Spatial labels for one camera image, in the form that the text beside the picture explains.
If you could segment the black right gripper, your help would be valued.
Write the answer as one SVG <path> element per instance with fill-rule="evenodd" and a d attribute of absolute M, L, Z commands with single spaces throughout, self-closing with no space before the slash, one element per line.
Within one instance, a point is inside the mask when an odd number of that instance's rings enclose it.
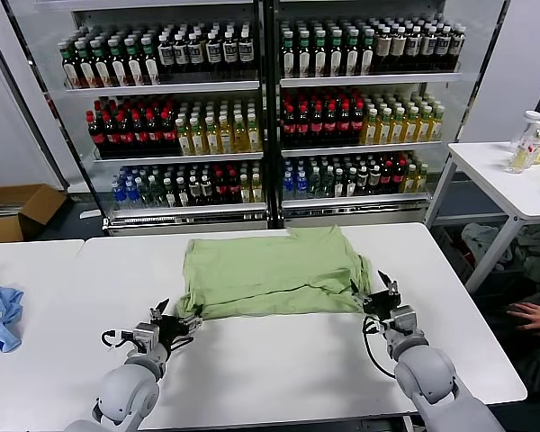
<path fill-rule="evenodd" d="M 374 315 L 377 318 L 389 318 L 391 311 L 401 305 L 398 283 L 381 270 L 378 271 L 378 275 L 388 292 L 376 292 L 368 296 L 360 292 L 356 283 L 351 280 L 352 296 L 366 314 Z"/>

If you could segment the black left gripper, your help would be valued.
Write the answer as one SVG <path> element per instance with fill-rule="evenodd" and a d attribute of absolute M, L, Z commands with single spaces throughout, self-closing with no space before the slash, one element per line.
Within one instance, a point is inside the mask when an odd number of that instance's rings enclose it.
<path fill-rule="evenodd" d="M 158 342 L 167 351 L 175 351 L 193 341 L 193 329 L 198 329 L 203 323 L 203 307 L 197 306 L 191 315 L 180 318 L 163 315 L 168 303 L 169 299 L 165 299 L 155 308 L 151 308 L 150 319 L 158 326 Z"/>

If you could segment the person bare hand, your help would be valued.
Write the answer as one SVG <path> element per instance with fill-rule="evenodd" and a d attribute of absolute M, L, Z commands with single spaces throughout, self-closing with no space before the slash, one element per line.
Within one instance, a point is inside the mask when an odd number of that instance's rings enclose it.
<path fill-rule="evenodd" d="M 530 331 L 540 337 L 540 305 L 531 302 L 516 303 L 507 314 L 520 320 L 517 329 Z"/>

